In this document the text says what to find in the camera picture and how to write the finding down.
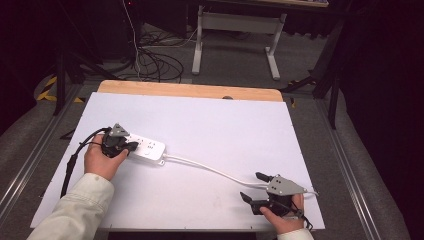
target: electrical outlet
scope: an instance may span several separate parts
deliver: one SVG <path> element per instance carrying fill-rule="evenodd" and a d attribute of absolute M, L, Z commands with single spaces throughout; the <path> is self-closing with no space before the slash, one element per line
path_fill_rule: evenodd
<path fill-rule="evenodd" d="M 140 137 L 135 134 L 130 134 L 130 136 L 127 137 L 127 142 L 138 142 L 137 149 L 130 153 L 129 158 L 158 165 L 165 164 L 165 161 L 162 159 L 162 156 L 165 153 L 164 143 Z"/>

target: hand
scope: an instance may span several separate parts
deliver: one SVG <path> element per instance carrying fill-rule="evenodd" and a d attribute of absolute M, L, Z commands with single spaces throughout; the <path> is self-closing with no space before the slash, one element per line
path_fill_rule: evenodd
<path fill-rule="evenodd" d="M 293 195 L 292 201 L 299 209 L 304 209 L 303 194 Z M 286 220 L 275 215 L 271 210 L 266 207 L 261 207 L 259 210 L 262 212 L 265 218 L 275 227 L 275 229 L 277 230 L 277 234 L 284 234 L 304 228 L 304 220 L 301 218 L 297 220 Z"/>
<path fill-rule="evenodd" d="M 128 155 L 128 150 L 124 149 L 118 156 L 108 158 L 102 153 L 103 135 L 94 136 L 87 152 L 84 155 L 85 173 L 94 173 L 107 180 L 112 180 L 118 170 L 119 165 L 125 160 Z"/>

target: white sleeve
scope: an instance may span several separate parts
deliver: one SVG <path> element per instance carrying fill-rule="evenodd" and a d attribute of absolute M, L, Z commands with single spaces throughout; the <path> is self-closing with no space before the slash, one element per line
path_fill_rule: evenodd
<path fill-rule="evenodd" d="M 93 239 L 113 193 L 108 180 L 86 173 L 28 239 Z"/>
<path fill-rule="evenodd" d="M 293 232 L 280 234 L 277 236 L 278 240 L 313 240 L 311 232 L 303 228 Z"/>

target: white board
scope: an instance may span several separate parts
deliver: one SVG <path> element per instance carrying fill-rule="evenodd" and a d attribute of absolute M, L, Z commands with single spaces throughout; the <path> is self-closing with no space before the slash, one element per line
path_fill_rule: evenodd
<path fill-rule="evenodd" d="M 59 200 L 66 163 L 97 129 L 119 123 L 130 133 L 166 144 L 166 153 L 200 162 L 246 182 L 255 172 L 280 174 L 312 190 L 284 102 L 93 93 L 37 210 L 31 227 Z M 69 186 L 83 175 L 81 151 Z M 168 161 L 164 166 L 127 159 L 115 178 L 115 196 L 100 228 L 110 231 L 266 231 L 240 192 L 266 199 L 264 190 L 240 185 L 202 168 Z M 305 212 L 315 229 L 324 222 L 313 194 Z"/>

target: metal frame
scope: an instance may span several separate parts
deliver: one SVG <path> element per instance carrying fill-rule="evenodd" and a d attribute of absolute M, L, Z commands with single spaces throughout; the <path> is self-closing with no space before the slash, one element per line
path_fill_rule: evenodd
<path fill-rule="evenodd" d="M 215 29 L 274 34 L 272 45 L 271 47 L 265 48 L 265 54 L 268 59 L 272 78 L 274 80 L 280 80 L 280 73 L 277 68 L 277 63 L 275 62 L 274 53 L 275 49 L 277 48 L 287 14 L 281 14 L 281 17 L 278 19 L 221 13 L 206 13 L 203 12 L 203 8 L 204 6 L 199 6 L 197 16 L 197 40 L 192 68 L 192 73 L 194 75 L 198 75 L 200 73 L 203 29 Z"/>
<path fill-rule="evenodd" d="M 339 163 L 340 171 L 342 172 L 343 178 L 346 182 L 347 189 L 349 190 L 353 205 L 356 208 L 359 220 L 361 221 L 362 227 L 364 228 L 365 234 L 367 235 L 367 239 L 380 240 L 382 238 L 368 208 L 364 194 L 362 193 L 362 190 L 359 187 L 358 181 L 356 180 L 356 177 L 350 166 L 349 158 L 343 149 L 339 135 L 337 134 L 337 131 L 332 128 L 331 123 L 327 119 L 328 111 L 325 102 L 321 99 L 317 99 L 315 102 L 321 118 L 323 119 L 327 128 L 327 131 L 330 134 L 331 141 L 336 150 L 336 158 Z"/>
<path fill-rule="evenodd" d="M 78 92 L 81 88 L 82 85 L 80 84 L 73 84 L 71 86 L 71 89 L 69 90 L 66 98 L 66 104 L 56 116 L 52 116 L 50 122 L 46 126 L 46 129 L 42 133 L 37 144 L 35 145 L 33 151 L 28 156 L 21 170 L 7 188 L 5 195 L 0 201 L 0 227 L 5 222 L 7 216 L 9 215 L 16 201 L 24 190 L 26 184 L 31 178 L 32 173 L 34 172 L 41 158 L 43 157 L 44 152 L 46 151 L 47 146 L 52 139 L 53 133 L 55 132 L 61 120 L 63 119 L 69 106 L 72 104 L 72 100 L 77 97 Z"/>

